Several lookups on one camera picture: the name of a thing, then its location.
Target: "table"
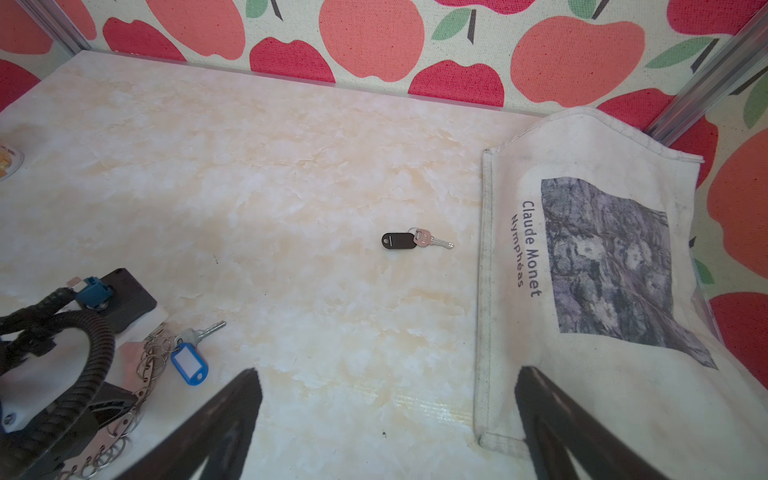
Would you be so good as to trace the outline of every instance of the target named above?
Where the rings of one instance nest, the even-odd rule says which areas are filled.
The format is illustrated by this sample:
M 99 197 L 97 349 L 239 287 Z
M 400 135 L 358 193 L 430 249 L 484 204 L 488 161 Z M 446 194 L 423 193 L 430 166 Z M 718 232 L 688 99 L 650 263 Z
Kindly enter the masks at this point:
M 228 326 L 165 372 L 110 478 L 239 371 L 243 478 L 530 478 L 472 434 L 480 154 L 537 118 L 83 51 L 0 114 L 0 309 L 128 268 L 168 328 Z M 424 227 L 456 248 L 388 251 Z

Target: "black key tag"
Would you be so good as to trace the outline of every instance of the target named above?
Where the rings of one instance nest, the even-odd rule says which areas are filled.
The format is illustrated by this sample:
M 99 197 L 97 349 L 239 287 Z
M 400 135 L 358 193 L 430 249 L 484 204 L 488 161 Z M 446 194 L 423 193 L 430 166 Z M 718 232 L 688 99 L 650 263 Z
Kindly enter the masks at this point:
M 384 233 L 382 245 L 387 250 L 406 250 L 416 248 L 413 233 Z

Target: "green leaf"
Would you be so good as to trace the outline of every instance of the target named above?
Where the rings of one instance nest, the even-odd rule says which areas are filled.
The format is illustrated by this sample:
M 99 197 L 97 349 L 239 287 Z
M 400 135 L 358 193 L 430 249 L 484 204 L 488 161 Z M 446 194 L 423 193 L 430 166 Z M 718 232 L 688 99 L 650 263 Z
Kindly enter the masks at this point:
M 248 18 L 259 18 L 266 12 L 267 0 L 248 0 L 245 4 L 245 16 Z
M 766 111 L 768 107 L 768 75 L 757 81 L 750 96 L 746 98 L 744 105 L 744 124 L 747 128 L 755 126 L 757 121 Z
M 571 12 L 579 18 L 592 18 L 596 3 L 598 0 L 568 0 Z
M 472 13 L 470 8 L 457 8 L 447 14 L 440 22 L 440 25 L 435 28 L 432 40 L 445 40 L 459 33 L 464 28 L 464 25 L 467 25 L 470 13 Z
M 712 37 L 688 38 L 672 48 L 663 51 L 661 55 L 648 62 L 648 65 L 645 66 L 647 68 L 664 68 L 678 64 L 699 53 L 704 47 L 709 45 L 712 40 Z
M 712 278 L 710 269 L 708 269 L 706 265 L 701 263 L 699 260 L 696 260 L 695 258 L 694 262 L 696 262 L 696 270 L 699 270 L 699 278 L 701 278 L 701 283 L 705 285 L 712 285 L 715 283 L 715 279 Z

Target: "blue key tag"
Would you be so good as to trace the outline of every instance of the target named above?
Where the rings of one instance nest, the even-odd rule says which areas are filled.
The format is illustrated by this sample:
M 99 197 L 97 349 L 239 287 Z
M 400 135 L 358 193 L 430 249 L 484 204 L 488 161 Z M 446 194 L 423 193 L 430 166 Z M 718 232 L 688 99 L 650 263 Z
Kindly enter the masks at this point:
M 180 343 L 170 360 L 188 385 L 200 385 L 208 376 L 208 365 L 190 343 Z

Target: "key with blue tag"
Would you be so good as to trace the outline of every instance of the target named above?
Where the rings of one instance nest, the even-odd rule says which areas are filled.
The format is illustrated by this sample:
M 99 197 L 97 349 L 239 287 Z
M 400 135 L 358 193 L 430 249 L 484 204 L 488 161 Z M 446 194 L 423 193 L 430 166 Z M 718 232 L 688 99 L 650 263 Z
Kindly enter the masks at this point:
M 197 344 L 225 326 L 227 322 L 222 321 L 205 330 L 186 329 L 176 337 L 176 349 L 170 360 L 188 385 L 200 385 L 208 376 L 208 364 L 197 351 Z

